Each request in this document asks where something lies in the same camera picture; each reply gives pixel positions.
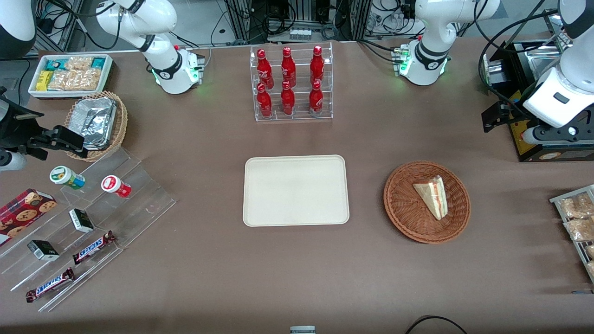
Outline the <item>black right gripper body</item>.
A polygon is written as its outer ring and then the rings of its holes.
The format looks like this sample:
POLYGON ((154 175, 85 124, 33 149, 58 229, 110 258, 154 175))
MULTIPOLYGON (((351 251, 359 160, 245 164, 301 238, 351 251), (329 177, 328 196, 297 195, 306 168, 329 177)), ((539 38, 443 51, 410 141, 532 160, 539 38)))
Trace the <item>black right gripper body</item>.
POLYGON ((19 154, 28 154, 28 142, 37 135, 42 135, 43 129, 38 124, 37 118, 44 114, 25 108, 4 97, 6 88, 0 89, 1 120, 0 144, 6 151, 19 154))

